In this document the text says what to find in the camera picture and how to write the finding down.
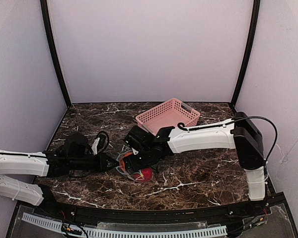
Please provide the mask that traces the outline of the red toy fruit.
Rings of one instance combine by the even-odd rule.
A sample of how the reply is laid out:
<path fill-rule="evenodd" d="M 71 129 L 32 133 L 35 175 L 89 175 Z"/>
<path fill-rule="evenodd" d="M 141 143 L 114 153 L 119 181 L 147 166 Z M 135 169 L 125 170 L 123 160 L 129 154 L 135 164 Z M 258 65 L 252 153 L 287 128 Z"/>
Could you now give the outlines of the red toy fruit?
<path fill-rule="evenodd" d="M 151 168 L 145 168 L 133 174 L 133 179 L 136 182 L 149 182 L 152 180 L 152 178 L 153 171 Z"/>

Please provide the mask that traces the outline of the orange toy fruit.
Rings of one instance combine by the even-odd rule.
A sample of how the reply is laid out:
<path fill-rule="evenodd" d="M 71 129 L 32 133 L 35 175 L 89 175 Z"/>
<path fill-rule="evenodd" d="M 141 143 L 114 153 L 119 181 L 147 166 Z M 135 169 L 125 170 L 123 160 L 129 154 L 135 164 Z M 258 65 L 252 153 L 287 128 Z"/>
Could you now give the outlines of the orange toy fruit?
<path fill-rule="evenodd" d="M 127 154 L 122 154 L 118 157 L 119 169 L 123 172 L 126 172 L 124 158 L 128 157 L 129 155 L 130 153 L 127 153 Z"/>

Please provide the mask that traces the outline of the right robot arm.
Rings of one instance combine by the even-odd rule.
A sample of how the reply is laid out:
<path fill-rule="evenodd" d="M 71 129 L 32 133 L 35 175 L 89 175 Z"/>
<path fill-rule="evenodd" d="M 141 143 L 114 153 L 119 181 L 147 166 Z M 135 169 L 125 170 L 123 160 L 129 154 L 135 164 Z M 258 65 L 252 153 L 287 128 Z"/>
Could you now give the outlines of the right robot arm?
<path fill-rule="evenodd" d="M 251 201 L 262 201 L 266 196 L 266 164 L 263 136 L 252 122 L 254 116 L 237 112 L 224 121 L 185 126 L 162 127 L 156 134 L 134 126 L 124 138 L 132 153 L 122 158 L 124 170 L 133 175 L 153 166 L 166 156 L 204 149 L 234 149 L 238 162 L 246 173 L 248 196 Z"/>

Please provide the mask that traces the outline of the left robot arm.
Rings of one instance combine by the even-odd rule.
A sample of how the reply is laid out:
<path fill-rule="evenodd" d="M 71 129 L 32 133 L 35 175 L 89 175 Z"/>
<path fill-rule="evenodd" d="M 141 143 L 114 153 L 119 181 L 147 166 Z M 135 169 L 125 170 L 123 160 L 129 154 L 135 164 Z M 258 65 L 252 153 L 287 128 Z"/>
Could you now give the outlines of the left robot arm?
<path fill-rule="evenodd" d="M 48 152 L 12 152 L 0 150 L 0 196 L 39 206 L 45 200 L 54 200 L 46 186 L 29 184 L 10 175 L 32 175 L 58 178 L 71 172 L 107 172 L 119 162 L 105 153 L 109 136 L 105 131 L 97 134 L 90 145 L 86 136 L 75 133 L 68 136 L 64 144 Z"/>

